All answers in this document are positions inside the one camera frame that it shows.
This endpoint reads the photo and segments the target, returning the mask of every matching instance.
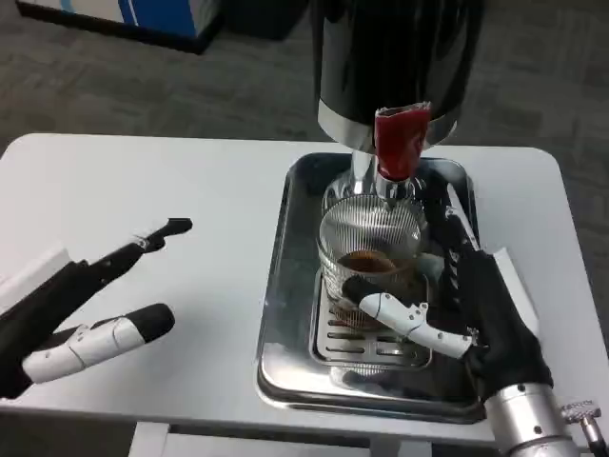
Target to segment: black coffee grinder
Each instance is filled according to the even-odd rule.
[[[353,149],[351,169],[326,195],[385,193],[375,160],[375,113],[431,105],[426,148],[450,135],[481,30],[483,0],[314,0],[317,119]]]

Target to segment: metal drip tray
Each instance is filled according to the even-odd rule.
[[[402,342],[387,328],[341,324],[322,287],[315,241],[325,188],[348,169],[345,154],[300,159],[285,180],[258,346],[257,380],[273,405],[473,423],[483,417],[463,364]],[[458,164],[423,159],[457,191],[476,226]]]
[[[313,349],[314,353],[324,361],[407,371],[424,369],[431,363],[430,349],[402,338],[383,325],[356,325],[356,328],[348,325],[349,322],[362,319],[359,315],[354,318],[349,314],[363,313],[358,310],[336,309],[328,299],[323,286],[320,287],[319,297]]]

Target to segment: stainless steel tray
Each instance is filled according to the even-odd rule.
[[[434,353],[425,369],[402,369],[387,363],[389,356],[374,363],[315,350],[324,312],[315,233],[324,190],[349,163],[344,154],[309,154],[286,176],[258,345],[260,391],[281,407],[477,422],[483,410],[459,361]],[[453,184],[475,228],[474,196],[463,168],[445,159],[423,159],[422,167],[437,169]]]

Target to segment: ribbed glass cup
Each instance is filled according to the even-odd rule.
[[[422,208],[410,199],[400,200],[389,209],[376,195],[354,195],[332,206],[322,218],[317,240],[330,300],[341,308],[354,308],[343,297],[342,288],[344,281],[356,275],[400,299],[407,298],[426,226]],[[381,268],[370,272],[354,267],[369,267],[369,258]]]

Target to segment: robotic hand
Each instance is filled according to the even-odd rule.
[[[431,327],[428,304],[405,304],[360,277],[344,283],[344,295],[411,341],[462,359],[503,454],[579,455],[552,392],[536,312],[507,250],[480,250],[452,186],[436,174],[424,181],[430,235],[445,251],[442,298],[460,311],[468,334]]]
[[[170,331],[171,310],[156,304],[53,333],[143,255],[163,248],[166,237],[191,228],[189,219],[169,219],[92,264],[73,262],[63,247],[53,248],[0,283],[0,398],[17,398],[33,383],[81,371]]]

